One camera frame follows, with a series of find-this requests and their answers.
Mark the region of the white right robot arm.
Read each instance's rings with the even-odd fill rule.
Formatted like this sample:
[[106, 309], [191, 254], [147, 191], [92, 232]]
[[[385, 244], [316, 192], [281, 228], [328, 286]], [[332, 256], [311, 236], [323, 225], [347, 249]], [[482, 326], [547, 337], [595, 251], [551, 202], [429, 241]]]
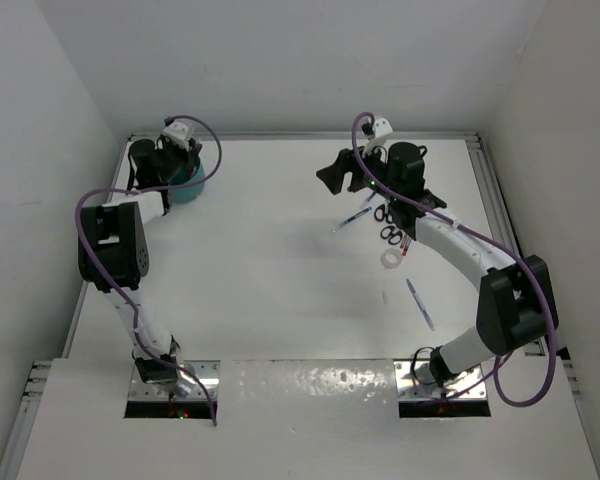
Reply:
[[331, 194], [369, 188], [381, 195], [390, 226], [454, 266], [477, 290], [474, 326], [433, 349], [421, 381], [439, 387], [466, 370], [547, 335], [558, 325], [549, 270], [532, 255], [516, 261], [489, 239], [469, 232], [425, 185], [426, 146], [343, 149], [317, 171]]

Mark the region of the blue and white pen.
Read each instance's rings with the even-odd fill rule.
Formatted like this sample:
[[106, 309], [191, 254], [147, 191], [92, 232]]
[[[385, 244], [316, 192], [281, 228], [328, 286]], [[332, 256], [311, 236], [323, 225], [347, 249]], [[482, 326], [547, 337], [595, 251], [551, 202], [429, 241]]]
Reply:
[[436, 330], [435, 324], [434, 324], [433, 320], [431, 319], [431, 316], [430, 316], [421, 296], [419, 295], [418, 291], [416, 290], [415, 285], [412, 283], [412, 281], [409, 278], [406, 279], [406, 284], [407, 284], [407, 287], [408, 287], [417, 307], [419, 308], [419, 310], [424, 318], [425, 323], [427, 324], [427, 326], [429, 327], [429, 329], [431, 331], [435, 331]]

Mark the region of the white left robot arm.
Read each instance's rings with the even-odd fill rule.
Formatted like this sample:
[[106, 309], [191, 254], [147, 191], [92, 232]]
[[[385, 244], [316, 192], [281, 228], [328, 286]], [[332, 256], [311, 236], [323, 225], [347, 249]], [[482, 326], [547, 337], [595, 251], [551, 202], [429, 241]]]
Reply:
[[144, 226], [169, 213], [168, 185], [191, 180], [200, 171], [202, 145], [190, 139], [180, 145], [165, 134], [131, 142], [127, 192], [116, 201], [80, 209], [80, 226], [89, 256], [79, 246], [83, 279], [113, 305], [130, 337], [132, 358], [140, 379], [149, 385], [173, 388], [182, 378], [176, 367], [179, 345], [153, 318], [140, 282], [149, 272]]

